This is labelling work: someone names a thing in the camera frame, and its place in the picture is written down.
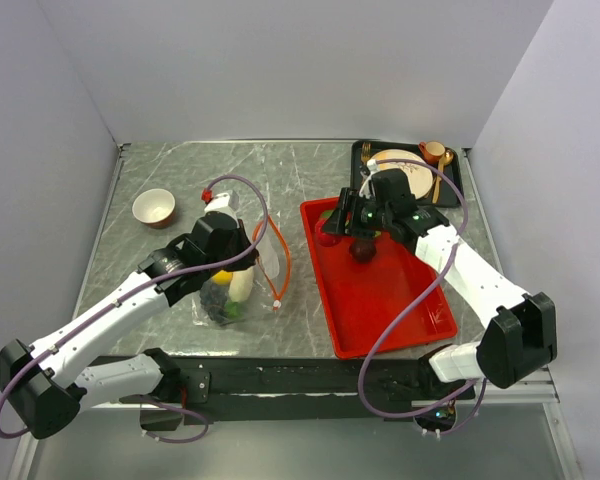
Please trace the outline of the black grape bunch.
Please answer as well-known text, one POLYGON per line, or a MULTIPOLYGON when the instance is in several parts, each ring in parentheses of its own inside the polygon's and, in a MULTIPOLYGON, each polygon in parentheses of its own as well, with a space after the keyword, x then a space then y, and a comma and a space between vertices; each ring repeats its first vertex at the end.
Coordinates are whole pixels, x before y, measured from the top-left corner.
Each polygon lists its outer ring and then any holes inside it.
POLYGON ((228 301, 226 289, 211 281, 205 283, 199 291, 200 305, 209 319, 219 325, 228 322, 225 305, 228 301))

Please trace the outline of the white radish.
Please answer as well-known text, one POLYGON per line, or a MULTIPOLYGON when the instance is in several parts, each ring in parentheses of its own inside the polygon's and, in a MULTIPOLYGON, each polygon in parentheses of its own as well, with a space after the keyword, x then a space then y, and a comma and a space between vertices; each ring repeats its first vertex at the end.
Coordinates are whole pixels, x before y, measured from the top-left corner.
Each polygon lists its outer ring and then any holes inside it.
POLYGON ((249 299, 254 284, 254 275, 254 267, 233 273, 228 290, 231 302, 243 303, 249 299))

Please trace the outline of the dark purple fruit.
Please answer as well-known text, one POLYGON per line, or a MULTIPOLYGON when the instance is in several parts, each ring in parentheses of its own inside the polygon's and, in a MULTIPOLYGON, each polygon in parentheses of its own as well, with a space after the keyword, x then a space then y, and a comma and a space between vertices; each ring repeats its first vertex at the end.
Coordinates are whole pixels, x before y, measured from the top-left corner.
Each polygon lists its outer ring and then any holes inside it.
POLYGON ((372 239, 355 239, 349 246, 351 258, 360 264, 369 263, 376 255, 375 241, 372 239))

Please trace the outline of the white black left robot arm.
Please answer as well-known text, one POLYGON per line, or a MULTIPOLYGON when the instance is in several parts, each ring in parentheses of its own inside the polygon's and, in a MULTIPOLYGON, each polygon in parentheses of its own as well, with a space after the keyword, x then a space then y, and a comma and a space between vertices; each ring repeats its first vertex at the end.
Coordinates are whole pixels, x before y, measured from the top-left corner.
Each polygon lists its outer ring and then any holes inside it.
POLYGON ((192 231, 155 250, 111 294, 59 330, 0 351, 0 404, 9 404, 36 439, 48 438, 79 413, 129 396, 164 402, 184 386, 161 349, 96 366, 94 360, 140 323, 199 291, 221 270, 245 271, 258 253, 233 213, 210 211, 192 231))

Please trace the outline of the yellow pear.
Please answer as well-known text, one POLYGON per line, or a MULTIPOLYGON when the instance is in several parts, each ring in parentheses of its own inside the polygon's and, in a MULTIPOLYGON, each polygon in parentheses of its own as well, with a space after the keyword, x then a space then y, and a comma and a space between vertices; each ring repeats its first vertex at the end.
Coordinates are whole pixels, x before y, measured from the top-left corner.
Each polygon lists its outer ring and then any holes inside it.
POLYGON ((211 281, 219 286, 227 286, 233 279, 233 273, 221 270, 211 277, 211 281))

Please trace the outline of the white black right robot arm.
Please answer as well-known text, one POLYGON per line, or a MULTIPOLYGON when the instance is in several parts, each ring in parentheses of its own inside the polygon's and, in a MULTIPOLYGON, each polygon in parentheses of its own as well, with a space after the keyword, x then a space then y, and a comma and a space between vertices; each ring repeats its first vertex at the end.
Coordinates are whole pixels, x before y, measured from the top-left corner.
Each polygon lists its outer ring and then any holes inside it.
POLYGON ((556 358, 554 302, 506 279, 437 208, 418 204, 402 171, 378 170, 363 189, 342 188, 321 229, 355 239, 388 234, 437 272, 478 316, 484 328, 480 341, 443 347, 427 359, 428 367, 417 375, 425 396, 440 398, 460 380, 486 379, 506 389, 556 358))

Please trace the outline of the red apple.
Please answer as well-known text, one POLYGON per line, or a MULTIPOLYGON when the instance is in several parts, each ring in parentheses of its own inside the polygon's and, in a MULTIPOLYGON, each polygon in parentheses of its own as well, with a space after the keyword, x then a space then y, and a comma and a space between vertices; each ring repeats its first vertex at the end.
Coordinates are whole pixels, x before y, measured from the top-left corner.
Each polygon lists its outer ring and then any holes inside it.
POLYGON ((320 218, 314 227, 316 242, 323 247, 334 247, 340 243, 341 238, 338 235, 330 234, 324 231, 325 218, 320 218))

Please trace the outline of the clear zip bag orange zipper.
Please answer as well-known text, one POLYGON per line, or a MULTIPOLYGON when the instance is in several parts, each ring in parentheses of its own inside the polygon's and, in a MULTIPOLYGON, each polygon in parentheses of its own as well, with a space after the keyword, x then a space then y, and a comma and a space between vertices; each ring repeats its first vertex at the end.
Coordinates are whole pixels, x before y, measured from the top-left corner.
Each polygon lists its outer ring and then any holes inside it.
POLYGON ((282 307, 292 276, 290 248, 274 219, 260 220, 251 235, 263 238, 257 245, 259 257, 254 267, 254 284, 249 299, 243 303, 231 302, 228 297, 225 309, 228 322, 219 325, 209 319, 200 305, 199 292, 193 297, 193 313, 198 325, 228 328, 251 320, 269 318, 282 307))

